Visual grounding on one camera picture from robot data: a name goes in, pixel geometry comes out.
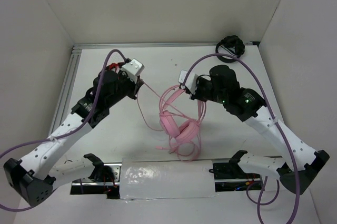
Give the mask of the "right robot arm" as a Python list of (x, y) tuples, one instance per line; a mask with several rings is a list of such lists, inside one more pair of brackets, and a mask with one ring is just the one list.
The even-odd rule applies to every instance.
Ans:
[(227, 112), (256, 130), (280, 153), (279, 158), (257, 156), (239, 150), (230, 159), (236, 178), (246, 173), (277, 179), (290, 192), (303, 194), (329, 160), (324, 150), (315, 150), (277, 118), (272, 118), (265, 99), (256, 91), (240, 87), (234, 70), (226, 65), (210, 69), (209, 78), (182, 70), (179, 83), (191, 100), (222, 104)]

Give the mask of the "pink headphones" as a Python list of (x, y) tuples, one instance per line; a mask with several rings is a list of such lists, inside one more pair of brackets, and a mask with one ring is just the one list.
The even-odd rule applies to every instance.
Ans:
[(197, 102), (197, 117), (191, 118), (174, 107), (176, 101), (184, 90), (178, 85), (167, 89), (160, 97), (159, 118), (160, 125), (169, 136), (171, 148), (178, 148), (183, 144), (192, 144), (194, 138), (199, 136), (200, 126), (206, 115), (206, 103)]

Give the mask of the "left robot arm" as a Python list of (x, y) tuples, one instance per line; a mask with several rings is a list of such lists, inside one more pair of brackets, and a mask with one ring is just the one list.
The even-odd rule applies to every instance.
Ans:
[(36, 207), (58, 187), (80, 178), (99, 181), (104, 164), (94, 154), (86, 154), (78, 161), (56, 166), (59, 159), (82, 137), (110, 114), (110, 108), (125, 97), (136, 98), (143, 82), (140, 70), (105, 70), (94, 79), (71, 109), (63, 123), (45, 140), (19, 160), (8, 159), (4, 171), (9, 185), (28, 203)]

